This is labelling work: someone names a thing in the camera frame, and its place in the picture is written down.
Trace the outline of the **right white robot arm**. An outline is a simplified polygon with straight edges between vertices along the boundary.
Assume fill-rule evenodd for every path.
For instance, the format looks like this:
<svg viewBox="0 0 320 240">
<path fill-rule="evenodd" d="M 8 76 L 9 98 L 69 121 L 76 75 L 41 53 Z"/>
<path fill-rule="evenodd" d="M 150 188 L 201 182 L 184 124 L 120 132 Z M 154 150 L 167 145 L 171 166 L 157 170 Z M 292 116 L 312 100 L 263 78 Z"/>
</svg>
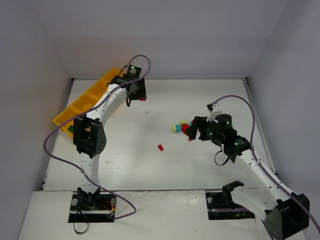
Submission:
<svg viewBox="0 0 320 240">
<path fill-rule="evenodd" d="M 212 121 L 195 116 L 185 132 L 192 140 L 200 134 L 199 140 L 220 147 L 234 165 L 235 179 L 222 187 L 229 208 L 241 205 L 252 212 L 275 240 L 285 240 L 309 227 L 309 199 L 303 193 L 294 193 L 255 160 L 251 143 L 233 128 L 229 114 L 218 114 Z"/>
</svg>

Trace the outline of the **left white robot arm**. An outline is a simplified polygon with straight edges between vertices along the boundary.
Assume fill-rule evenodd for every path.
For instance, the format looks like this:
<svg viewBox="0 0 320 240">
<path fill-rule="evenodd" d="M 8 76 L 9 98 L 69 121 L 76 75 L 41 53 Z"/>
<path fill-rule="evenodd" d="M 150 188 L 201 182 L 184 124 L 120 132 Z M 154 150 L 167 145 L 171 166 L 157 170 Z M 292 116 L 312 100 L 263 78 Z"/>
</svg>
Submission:
<svg viewBox="0 0 320 240">
<path fill-rule="evenodd" d="M 91 204 L 100 195 L 99 158 L 107 144 L 104 125 L 123 101 L 130 106 L 131 101 L 147 98 L 144 79 L 120 86 L 139 78 L 141 71 L 139 66 L 130 64 L 123 76 L 117 75 L 107 84 L 107 90 L 93 106 L 94 110 L 73 121 L 73 144 L 84 171 L 77 194 Z"/>
</svg>

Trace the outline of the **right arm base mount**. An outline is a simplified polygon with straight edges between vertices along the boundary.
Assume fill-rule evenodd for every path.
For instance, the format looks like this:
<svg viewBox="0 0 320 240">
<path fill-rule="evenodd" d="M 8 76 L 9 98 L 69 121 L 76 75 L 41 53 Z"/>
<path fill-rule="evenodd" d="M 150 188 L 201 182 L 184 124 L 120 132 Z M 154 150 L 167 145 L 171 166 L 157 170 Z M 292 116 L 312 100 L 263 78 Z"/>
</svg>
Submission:
<svg viewBox="0 0 320 240">
<path fill-rule="evenodd" d="M 207 216 L 210 221 L 215 220 L 243 220 L 254 219 L 255 215 L 242 205 L 236 204 L 231 192 L 244 184 L 238 180 L 228 183 L 221 191 L 207 191 L 205 193 Z"/>
</svg>

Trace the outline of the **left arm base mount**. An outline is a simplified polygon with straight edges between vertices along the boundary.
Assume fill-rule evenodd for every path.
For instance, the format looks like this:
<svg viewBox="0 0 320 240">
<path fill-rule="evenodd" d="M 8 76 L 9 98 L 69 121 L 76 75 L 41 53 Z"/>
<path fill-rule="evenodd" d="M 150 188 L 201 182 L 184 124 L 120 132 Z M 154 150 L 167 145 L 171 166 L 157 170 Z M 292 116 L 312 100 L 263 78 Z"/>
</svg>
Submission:
<svg viewBox="0 0 320 240">
<path fill-rule="evenodd" d="M 116 212 L 117 197 L 112 194 L 100 193 L 89 202 L 73 193 L 68 223 L 113 223 Z"/>
</svg>

